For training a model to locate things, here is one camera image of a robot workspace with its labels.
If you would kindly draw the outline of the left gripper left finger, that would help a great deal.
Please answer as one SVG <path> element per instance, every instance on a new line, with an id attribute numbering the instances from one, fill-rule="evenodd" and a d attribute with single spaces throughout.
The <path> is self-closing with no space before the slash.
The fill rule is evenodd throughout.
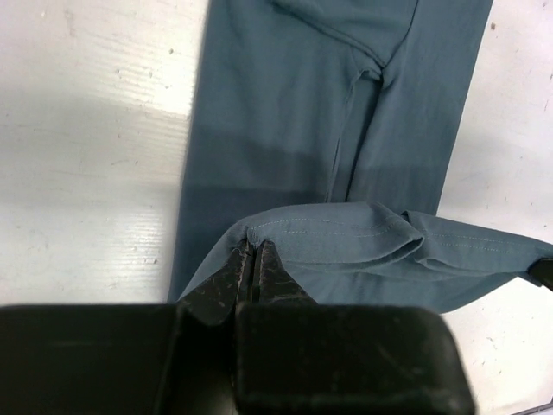
<path id="1" fill-rule="evenodd" d="M 253 251 L 178 303 L 1 309 L 4 414 L 233 414 L 232 320 Z"/>

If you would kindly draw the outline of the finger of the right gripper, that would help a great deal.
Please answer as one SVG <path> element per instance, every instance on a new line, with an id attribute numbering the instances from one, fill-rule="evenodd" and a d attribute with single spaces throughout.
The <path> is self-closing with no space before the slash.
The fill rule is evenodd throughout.
<path id="1" fill-rule="evenodd" d="M 539 259 L 528 269 L 528 274 L 549 290 L 553 290 L 553 258 Z"/>

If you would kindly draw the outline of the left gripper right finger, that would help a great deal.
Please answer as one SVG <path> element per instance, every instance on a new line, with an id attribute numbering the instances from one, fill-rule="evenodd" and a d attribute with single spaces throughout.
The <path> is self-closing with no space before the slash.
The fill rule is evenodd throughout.
<path id="1" fill-rule="evenodd" d="M 235 402 L 242 414 L 472 414 L 456 342 L 436 313 L 320 305 L 264 242 L 239 291 Z"/>

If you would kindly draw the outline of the teal blue t shirt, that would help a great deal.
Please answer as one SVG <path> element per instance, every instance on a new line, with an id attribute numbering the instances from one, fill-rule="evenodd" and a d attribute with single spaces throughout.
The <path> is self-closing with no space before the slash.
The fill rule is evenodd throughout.
<path id="1" fill-rule="evenodd" d="M 436 211 L 488 1 L 213 1 L 168 297 L 273 242 L 319 303 L 444 313 L 552 254 Z"/>

